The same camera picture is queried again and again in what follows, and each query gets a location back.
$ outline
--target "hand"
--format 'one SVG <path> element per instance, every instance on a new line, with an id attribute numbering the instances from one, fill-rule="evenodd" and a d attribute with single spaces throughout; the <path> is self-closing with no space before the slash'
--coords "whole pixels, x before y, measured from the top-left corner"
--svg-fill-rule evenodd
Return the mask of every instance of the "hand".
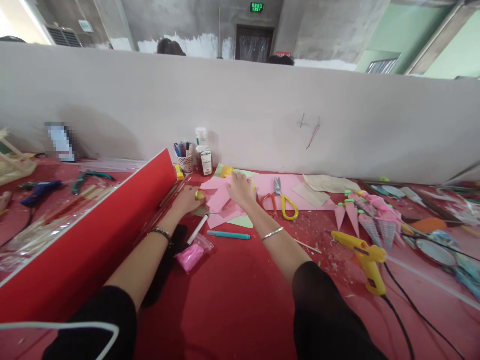
<path id="1" fill-rule="evenodd" d="M 178 194 L 175 201 L 173 202 L 173 205 L 171 207 L 172 210 L 175 210 L 176 212 L 184 216 L 202 205 L 205 202 L 205 199 L 195 199 L 198 190 L 198 186 L 192 187 L 189 185 L 185 185 L 183 190 Z"/>
<path id="2" fill-rule="evenodd" d="M 231 183 L 227 186 L 230 198 L 242 209 L 254 202 L 252 180 L 243 174 L 232 172 Z"/>

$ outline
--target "small bottle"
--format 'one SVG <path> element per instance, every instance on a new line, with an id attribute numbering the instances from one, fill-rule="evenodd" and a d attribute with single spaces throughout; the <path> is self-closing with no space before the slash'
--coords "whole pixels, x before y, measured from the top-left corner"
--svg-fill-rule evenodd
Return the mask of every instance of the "small bottle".
<path id="1" fill-rule="evenodd" d="M 196 163 L 203 176 L 212 174 L 212 152 L 207 146 L 207 129 L 197 127 L 196 133 Z"/>

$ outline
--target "green-handled pliers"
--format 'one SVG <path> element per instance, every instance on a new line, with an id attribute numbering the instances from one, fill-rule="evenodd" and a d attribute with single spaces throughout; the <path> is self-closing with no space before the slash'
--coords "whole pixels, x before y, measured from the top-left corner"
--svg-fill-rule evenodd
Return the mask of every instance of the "green-handled pliers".
<path id="1" fill-rule="evenodd" d="M 78 178 L 77 182 L 75 183 L 75 185 L 73 185 L 73 187 L 71 188 L 71 191 L 75 195 L 80 195 L 80 190 L 82 189 L 82 185 L 84 184 L 85 179 L 89 176 L 96 176 L 98 178 L 105 178 L 105 179 L 115 181 L 115 179 L 112 175 L 104 173 L 104 172 L 96 172 L 96 171 L 82 172 L 80 177 Z"/>

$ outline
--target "doorway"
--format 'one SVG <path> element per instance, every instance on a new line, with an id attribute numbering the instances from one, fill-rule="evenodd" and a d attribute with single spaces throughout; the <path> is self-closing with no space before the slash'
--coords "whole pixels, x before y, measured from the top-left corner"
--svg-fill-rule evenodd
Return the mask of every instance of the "doorway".
<path id="1" fill-rule="evenodd" d="M 274 28 L 237 25 L 235 60 L 266 63 L 270 57 Z"/>

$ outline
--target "scissors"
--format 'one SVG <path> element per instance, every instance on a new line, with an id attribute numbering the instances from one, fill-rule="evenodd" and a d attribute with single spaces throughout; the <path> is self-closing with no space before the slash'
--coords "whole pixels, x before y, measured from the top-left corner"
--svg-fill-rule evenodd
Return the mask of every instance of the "scissors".
<path id="1" fill-rule="evenodd" d="M 261 207 L 272 217 L 276 218 L 277 217 L 277 203 L 275 202 L 275 195 L 281 196 L 281 212 L 283 214 L 283 217 L 289 221 L 294 221 L 296 218 L 299 217 L 299 208 L 295 203 L 290 200 L 287 196 L 282 194 L 282 183 L 280 182 L 280 178 L 276 177 L 275 178 L 275 192 L 274 193 L 269 193 L 263 197 L 261 200 Z M 264 201 L 268 198 L 271 198 L 271 201 L 273 203 L 273 212 L 268 212 L 265 207 L 264 207 Z M 295 215 L 293 217 L 287 216 L 287 213 L 285 212 L 285 201 L 288 201 L 293 208 L 295 209 Z"/>

